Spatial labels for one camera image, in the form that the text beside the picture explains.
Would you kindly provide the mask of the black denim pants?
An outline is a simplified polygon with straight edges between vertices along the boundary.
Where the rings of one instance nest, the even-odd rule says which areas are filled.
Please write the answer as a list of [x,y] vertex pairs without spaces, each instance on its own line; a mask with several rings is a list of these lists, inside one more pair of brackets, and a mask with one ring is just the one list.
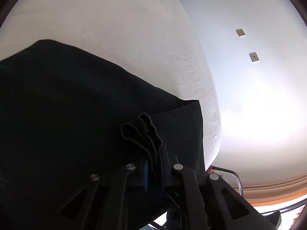
[[169,209],[164,143],[205,173],[202,123],[197,100],[39,40],[1,61],[1,229],[142,228]]

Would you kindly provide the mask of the metal chair frame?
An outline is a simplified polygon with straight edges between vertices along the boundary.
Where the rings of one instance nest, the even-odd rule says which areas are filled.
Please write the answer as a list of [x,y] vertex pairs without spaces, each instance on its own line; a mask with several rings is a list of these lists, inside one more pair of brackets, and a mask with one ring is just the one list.
[[259,209],[263,215],[274,211],[286,213],[306,205],[305,174],[280,182],[243,185],[239,175],[232,170],[211,166],[209,173],[233,176],[236,185],[232,188],[252,206]]

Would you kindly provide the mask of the wall socket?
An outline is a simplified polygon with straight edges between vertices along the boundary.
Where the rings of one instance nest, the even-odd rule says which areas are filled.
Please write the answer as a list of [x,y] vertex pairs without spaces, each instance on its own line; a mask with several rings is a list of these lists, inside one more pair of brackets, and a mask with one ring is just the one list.
[[236,33],[239,37],[243,37],[246,35],[243,29],[236,30]]
[[250,56],[250,59],[251,59],[252,62],[259,62],[260,61],[257,53],[255,53],[255,52],[250,53],[249,56]]

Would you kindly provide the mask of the lower wall socket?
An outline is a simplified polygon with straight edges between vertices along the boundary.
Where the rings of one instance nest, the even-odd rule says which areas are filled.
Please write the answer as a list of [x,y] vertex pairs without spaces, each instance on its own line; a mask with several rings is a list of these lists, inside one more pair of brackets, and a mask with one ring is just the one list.
[[250,56],[250,59],[251,59],[252,62],[259,62],[260,61],[257,53],[255,53],[255,52],[250,53],[249,56]]

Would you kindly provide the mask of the upper wall socket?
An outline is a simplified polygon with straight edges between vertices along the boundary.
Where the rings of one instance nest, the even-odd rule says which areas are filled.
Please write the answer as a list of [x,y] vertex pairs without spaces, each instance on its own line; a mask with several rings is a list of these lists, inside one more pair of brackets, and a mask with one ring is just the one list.
[[236,33],[239,37],[243,37],[246,35],[243,29],[236,30]]

